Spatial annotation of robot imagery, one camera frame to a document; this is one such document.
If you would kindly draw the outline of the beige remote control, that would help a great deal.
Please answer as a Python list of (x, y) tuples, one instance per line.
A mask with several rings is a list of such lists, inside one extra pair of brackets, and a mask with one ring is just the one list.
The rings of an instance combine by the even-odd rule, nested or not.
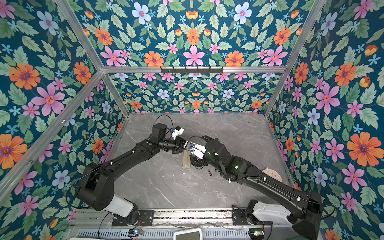
[(191, 169), (191, 152), (188, 150), (183, 151), (183, 168)]

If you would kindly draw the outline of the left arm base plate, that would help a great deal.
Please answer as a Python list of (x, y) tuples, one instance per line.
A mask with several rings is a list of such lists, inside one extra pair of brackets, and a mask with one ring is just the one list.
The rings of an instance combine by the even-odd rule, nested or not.
[(114, 215), (113, 227), (149, 227), (154, 220), (154, 210), (133, 210), (127, 217)]

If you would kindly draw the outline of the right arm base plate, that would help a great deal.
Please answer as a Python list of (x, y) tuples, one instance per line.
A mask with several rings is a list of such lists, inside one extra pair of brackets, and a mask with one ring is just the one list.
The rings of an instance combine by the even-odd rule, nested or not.
[(241, 209), (236, 205), (232, 205), (232, 221), (234, 226), (272, 226), (273, 222), (271, 221), (261, 221), (257, 219), (249, 211)]

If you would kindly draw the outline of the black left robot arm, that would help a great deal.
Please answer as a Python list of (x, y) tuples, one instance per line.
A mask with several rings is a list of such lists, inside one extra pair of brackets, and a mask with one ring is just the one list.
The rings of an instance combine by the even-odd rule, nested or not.
[(91, 163), (78, 182), (76, 198), (96, 211), (106, 211), (126, 225), (136, 225), (139, 221), (139, 208), (133, 202), (115, 194), (115, 181), (136, 165), (147, 161), (160, 151), (170, 151), (173, 155), (184, 151), (186, 141), (184, 129), (177, 126), (167, 138), (167, 125), (155, 124), (150, 136), (136, 143), (126, 153), (101, 164)]

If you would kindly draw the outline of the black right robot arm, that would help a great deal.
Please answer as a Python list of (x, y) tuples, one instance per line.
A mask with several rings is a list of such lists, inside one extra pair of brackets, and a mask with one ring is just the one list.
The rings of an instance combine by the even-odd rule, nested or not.
[(285, 219), (296, 233), (309, 240), (318, 238), (323, 213), (319, 193), (299, 191), (272, 178), (251, 162), (231, 155), (218, 139), (201, 139), (204, 145), (191, 140), (184, 144), (192, 153), (192, 165), (212, 165), (230, 183), (244, 184), (263, 193), (289, 212)]

